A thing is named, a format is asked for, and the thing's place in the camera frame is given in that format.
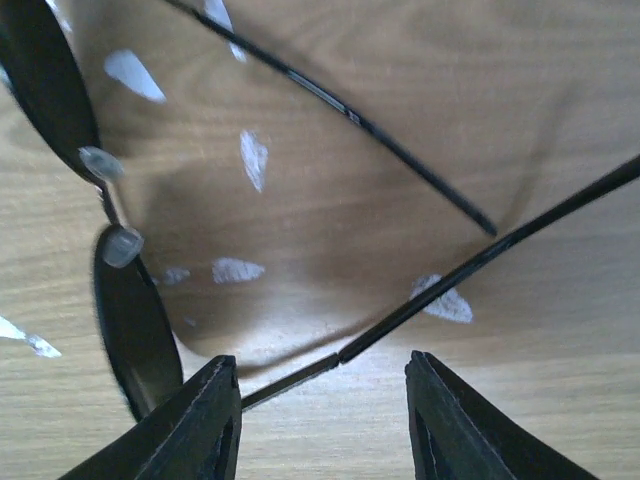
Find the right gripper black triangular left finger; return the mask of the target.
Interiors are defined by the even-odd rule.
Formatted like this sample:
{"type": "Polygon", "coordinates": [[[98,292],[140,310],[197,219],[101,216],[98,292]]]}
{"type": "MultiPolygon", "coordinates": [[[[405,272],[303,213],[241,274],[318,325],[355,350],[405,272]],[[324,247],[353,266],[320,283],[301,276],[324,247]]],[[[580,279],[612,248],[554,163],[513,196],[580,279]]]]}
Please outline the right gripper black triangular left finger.
{"type": "Polygon", "coordinates": [[[215,357],[167,402],[65,479],[233,479],[242,428],[233,356],[215,357]]]}

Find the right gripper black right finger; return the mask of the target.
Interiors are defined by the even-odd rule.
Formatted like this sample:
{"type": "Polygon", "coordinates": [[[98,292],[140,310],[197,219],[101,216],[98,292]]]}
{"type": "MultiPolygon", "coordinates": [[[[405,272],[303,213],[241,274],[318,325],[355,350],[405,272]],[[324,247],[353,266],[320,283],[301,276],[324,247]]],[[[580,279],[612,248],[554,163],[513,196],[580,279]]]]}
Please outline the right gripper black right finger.
{"type": "Polygon", "coordinates": [[[417,479],[592,479],[428,352],[405,367],[417,479]]]}

